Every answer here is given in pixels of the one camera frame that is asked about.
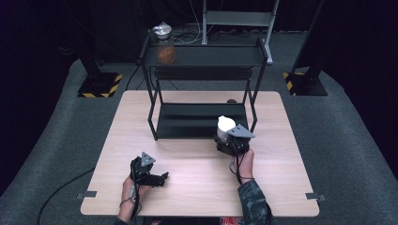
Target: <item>gray carpet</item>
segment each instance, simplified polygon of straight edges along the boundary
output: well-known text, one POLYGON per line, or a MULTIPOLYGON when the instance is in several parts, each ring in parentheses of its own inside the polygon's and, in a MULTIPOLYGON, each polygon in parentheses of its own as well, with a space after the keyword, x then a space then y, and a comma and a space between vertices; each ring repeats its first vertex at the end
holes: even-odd
MULTIPOLYGON (((293 66, 305 34, 273 34, 270 48, 274 64, 266 68, 261 90, 281 94, 298 148, 315 192, 328 200, 320 214, 310 218, 278 218, 279 224, 396 224, 398 182, 350 102, 344 89, 330 76, 320 79, 328 96, 291 97, 283 72, 293 66)), ((221 37, 217 41, 229 41, 221 37)), ((248 41, 238 38, 239 42, 248 41)), ((111 64, 101 71, 118 72, 123 79, 113 97, 76 97, 85 78, 80 61, 70 68, 54 114, 17 177, 0 199, 0 224, 34 224, 40 207, 60 186, 96 166, 118 102, 136 66, 111 64)), ((128 89, 145 89, 142 70, 128 89)), ((218 85, 173 82, 180 90, 212 90, 218 85)), ((164 89, 175 89, 170 83, 164 89)), ((235 90, 235 83, 224 85, 235 90)), ((114 217, 88 217, 76 199, 87 189, 92 173, 62 188, 48 202, 40 224, 111 224, 114 217)))

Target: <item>tripod base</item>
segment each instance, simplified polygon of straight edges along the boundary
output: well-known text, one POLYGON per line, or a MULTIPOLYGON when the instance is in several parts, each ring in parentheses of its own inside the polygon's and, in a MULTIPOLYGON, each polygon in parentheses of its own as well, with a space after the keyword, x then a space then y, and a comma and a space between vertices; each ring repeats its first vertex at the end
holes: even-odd
POLYGON ((305 73, 283 74, 287 89, 291 96, 327 96, 324 86, 317 77, 310 77, 305 73))
POLYGON ((100 73, 97 78, 87 76, 79 89, 78 97, 109 98, 119 86, 123 75, 117 73, 100 73))

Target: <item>yellow and black hazard tape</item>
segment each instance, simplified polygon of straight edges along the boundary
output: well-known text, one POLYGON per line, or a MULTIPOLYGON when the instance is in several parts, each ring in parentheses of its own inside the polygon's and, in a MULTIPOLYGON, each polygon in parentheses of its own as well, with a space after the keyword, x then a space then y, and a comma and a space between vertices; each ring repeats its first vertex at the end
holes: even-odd
MULTIPOLYGON (((295 75, 305 75, 305 73, 294 73, 295 75)), ((284 77, 284 81, 286 82, 287 85, 287 90, 289 91, 291 96, 295 96, 297 93, 295 91, 295 86, 292 83, 292 76, 293 74, 288 73, 288 72, 284 72, 283 73, 283 77, 284 77)))
POLYGON ((110 88, 109 92, 87 92, 87 93, 79 93, 78 97, 83 97, 83 98, 110 98, 112 97, 116 90, 117 87, 119 86, 120 80, 122 80, 123 75, 119 74, 115 78, 115 82, 110 88))

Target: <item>dark background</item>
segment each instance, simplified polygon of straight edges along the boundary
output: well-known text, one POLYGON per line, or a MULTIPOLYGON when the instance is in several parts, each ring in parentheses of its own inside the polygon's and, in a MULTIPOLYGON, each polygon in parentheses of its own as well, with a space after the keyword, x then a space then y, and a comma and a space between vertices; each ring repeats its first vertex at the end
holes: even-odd
MULTIPOLYGON (((218 9, 222 0, 208 1, 218 9)), ((306 31, 321 1, 281 1, 274 31, 306 31)), ((192 0, 199 22, 202 0, 192 0)), ((224 10, 270 11, 273 1, 223 1, 224 10)), ((299 60, 310 67, 331 46, 323 69, 344 88, 397 176, 397 4, 392 1, 325 1, 299 60)), ((165 21, 195 23, 186 0, 7 0, 0 8, 1 194, 45 129, 78 59, 65 13, 96 60, 135 62, 147 28, 165 21), (70 11, 65 10, 65 3, 70 11)), ((218 27, 214 30, 230 29, 218 27)))

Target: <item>sleeve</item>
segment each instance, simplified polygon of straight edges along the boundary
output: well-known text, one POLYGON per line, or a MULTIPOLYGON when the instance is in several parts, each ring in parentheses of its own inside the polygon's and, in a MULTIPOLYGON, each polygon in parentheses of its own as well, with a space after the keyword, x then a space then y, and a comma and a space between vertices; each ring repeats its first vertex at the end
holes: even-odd
POLYGON ((121 220, 120 218, 116 218, 114 225, 128 225, 125 221, 121 220))
POLYGON ((271 212, 261 188, 255 180, 237 189, 246 225, 270 224, 271 212))

